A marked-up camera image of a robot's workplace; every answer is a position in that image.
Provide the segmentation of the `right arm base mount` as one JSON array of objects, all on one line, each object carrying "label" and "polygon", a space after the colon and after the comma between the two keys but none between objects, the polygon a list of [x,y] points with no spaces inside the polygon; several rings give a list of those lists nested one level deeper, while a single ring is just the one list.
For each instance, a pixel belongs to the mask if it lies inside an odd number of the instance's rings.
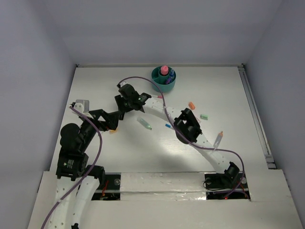
[{"label": "right arm base mount", "polygon": [[204,175],[203,187],[207,200],[250,199],[246,175],[240,172],[231,184],[223,179],[223,174],[208,173]]}]

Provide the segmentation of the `orange tip clear highlighter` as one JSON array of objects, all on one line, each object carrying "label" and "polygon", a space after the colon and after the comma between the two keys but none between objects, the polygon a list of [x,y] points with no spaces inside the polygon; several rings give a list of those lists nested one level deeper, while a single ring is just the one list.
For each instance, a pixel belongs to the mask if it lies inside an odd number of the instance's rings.
[{"label": "orange tip clear highlighter", "polygon": [[213,148],[214,148],[214,150],[216,150],[218,147],[219,147],[219,145],[220,145],[220,142],[221,142],[221,140],[222,140],[222,138],[223,138],[223,131],[221,131],[218,135],[217,135],[217,138],[215,139],[215,142],[214,142],[214,144],[213,144]]}]

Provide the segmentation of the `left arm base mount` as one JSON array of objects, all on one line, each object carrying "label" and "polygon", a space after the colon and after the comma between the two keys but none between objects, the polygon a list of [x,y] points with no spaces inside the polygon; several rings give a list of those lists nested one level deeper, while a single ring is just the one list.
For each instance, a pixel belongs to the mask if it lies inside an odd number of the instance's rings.
[{"label": "left arm base mount", "polygon": [[92,196],[92,200],[112,201],[121,199],[121,173],[106,173],[105,182]]}]

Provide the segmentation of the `pink cap white pen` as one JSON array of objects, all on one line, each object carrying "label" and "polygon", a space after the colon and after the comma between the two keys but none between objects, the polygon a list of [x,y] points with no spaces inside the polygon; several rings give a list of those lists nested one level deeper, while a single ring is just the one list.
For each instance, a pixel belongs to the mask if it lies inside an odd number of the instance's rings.
[{"label": "pink cap white pen", "polygon": [[161,95],[151,95],[152,98],[159,98],[162,99],[163,97]]}]

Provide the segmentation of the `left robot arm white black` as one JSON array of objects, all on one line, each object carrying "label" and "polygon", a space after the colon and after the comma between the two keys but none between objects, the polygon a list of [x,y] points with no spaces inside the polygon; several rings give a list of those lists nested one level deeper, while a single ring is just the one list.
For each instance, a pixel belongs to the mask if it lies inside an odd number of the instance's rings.
[{"label": "left robot arm white black", "polygon": [[99,143],[91,165],[88,164],[86,150],[95,135],[102,138],[102,132],[116,130],[123,113],[107,113],[102,109],[84,112],[82,108],[77,109],[76,105],[70,105],[70,109],[82,120],[82,124],[69,123],[61,129],[56,199],[43,228],[82,228],[84,215],[95,191],[99,188],[105,191],[109,184],[104,167],[96,164],[102,152],[102,143]]}]

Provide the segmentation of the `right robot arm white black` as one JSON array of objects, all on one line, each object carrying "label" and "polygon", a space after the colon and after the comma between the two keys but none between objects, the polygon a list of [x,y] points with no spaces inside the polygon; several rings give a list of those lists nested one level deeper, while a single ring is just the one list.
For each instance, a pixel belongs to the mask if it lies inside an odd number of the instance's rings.
[{"label": "right robot arm white black", "polygon": [[169,121],[176,131],[179,141],[195,148],[212,165],[216,173],[210,182],[212,185],[216,185],[215,189],[236,187],[240,173],[239,167],[213,148],[190,109],[185,108],[180,111],[165,106],[149,94],[139,94],[128,83],[120,83],[117,87],[121,95],[117,96],[116,100],[120,102],[124,112],[136,110]]}]

